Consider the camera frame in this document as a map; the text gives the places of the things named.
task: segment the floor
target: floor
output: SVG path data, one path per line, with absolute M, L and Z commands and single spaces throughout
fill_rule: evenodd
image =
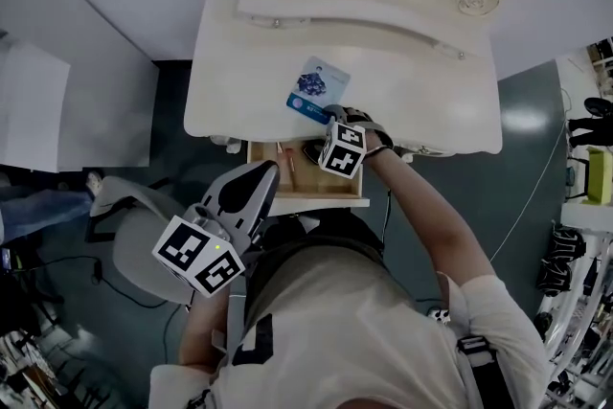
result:
M 198 200 L 214 177 L 244 162 L 244 155 L 228 155 L 224 148 L 183 131 L 189 76 L 189 68 L 181 66 L 161 72 L 150 167 L 108 170 L 145 184 L 169 176 L 173 181 L 169 192 L 184 204 Z M 547 247 L 551 220 L 559 217 L 564 196 L 566 144 L 563 136 L 560 138 L 564 109 L 556 64 L 547 63 L 502 80 L 499 88 L 504 133 L 500 154 L 422 157 L 416 159 L 414 167 L 464 215 L 490 256 L 504 243 L 493 265 L 519 305 L 532 316 L 541 298 L 534 288 L 539 260 Z M 386 190 L 368 171 L 364 187 L 372 205 L 357 213 L 379 233 Z M 104 276 L 111 283 L 142 303 L 155 304 L 157 299 L 115 270 L 110 260 L 111 244 L 83 242 L 85 225 L 86 219 L 81 219 L 46 230 L 40 251 L 43 259 L 99 256 Z M 386 233 L 385 261 L 414 298 L 438 298 L 429 259 L 395 202 Z M 56 365 L 67 360 L 64 372 L 68 375 L 85 367 L 86 384 L 112 390 L 112 399 L 105 407 L 146 404 L 148 374 L 153 366 L 164 362 L 163 332 L 175 306 L 140 308 L 104 284 L 93 285 L 90 260 L 61 262 L 47 268 L 46 273 L 46 278 L 41 275 L 41 286 L 65 298 L 64 306 L 57 311 L 60 329 L 50 331 L 44 341 L 51 360 Z M 430 305 L 420 303 L 424 310 Z M 180 308 L 171 320 L 167 336 L 170 360 L 175 359 L 185 315 Z

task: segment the wooden drawer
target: wooden drawer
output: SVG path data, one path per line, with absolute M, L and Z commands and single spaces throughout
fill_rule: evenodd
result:
M 271 216 L 297 214 L 322 208 L 368 207 L 370 200 L 362 197 L 362 172 L 353 179 L 319 169 L 302 152 L 302 141 L 281 143 L 284 150 L 292 149 L 294 182 L 285 154 L 277 151 L 276 143 L 249 142 L 247 162 L 274 160 L 279 164 L 281 180 L 270 209 Z

